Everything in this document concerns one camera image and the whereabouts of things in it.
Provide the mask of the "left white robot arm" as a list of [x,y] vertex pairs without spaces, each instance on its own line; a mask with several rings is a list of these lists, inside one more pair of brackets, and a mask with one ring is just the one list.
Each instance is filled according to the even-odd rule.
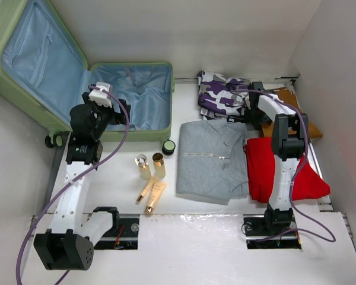
[[84,102],[70,111],[72,133],[68,141],[65,181],[53,219],[45,233],[34,238],[35,250],[47,270],[83,270],[91,267],[94,247],[104,234],[120,230],[115,207],[97,207],[88,221],[83,210],[91,183],[91,172],[102,159],[101,136],[109,125],[129,129],[129,105],[103,87],[91,86]]

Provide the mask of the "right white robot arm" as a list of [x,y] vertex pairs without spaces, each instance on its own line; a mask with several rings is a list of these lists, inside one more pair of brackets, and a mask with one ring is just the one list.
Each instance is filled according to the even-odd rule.
[[297,170],[308,151],[308,116],[284,103],[276,94],[267,93],[261,82],[248,86],[251,115],[255,122],[267,116],[274,122],[271,150],[275,159],[272,193],[263,217],[246,217],[246,236],[270,240],[282,236],[293,222],[292,191]]

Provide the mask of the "purple camouflage garment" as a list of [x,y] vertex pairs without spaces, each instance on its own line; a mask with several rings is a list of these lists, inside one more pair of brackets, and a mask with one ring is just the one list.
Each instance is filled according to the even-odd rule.
[[250,80],[201,70],[198,73],[198,106],[203,119],[247,122],[245,111],[250,109],[249,85]]

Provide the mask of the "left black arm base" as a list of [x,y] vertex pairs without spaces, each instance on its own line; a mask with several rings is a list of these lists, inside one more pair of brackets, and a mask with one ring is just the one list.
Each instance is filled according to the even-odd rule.
[[118,229],[110,229],[98,241],[94,249],[98,250],[137,250],[140,215],[120,215]]

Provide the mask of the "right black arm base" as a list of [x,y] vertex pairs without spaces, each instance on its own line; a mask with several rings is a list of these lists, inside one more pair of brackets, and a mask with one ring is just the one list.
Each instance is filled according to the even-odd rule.
[[281,234],[295,227],[295,217],[288,223],[268,228],[262,214],[246,214],[241,232],[246,237],[247,249],[301,249],[298,232]]

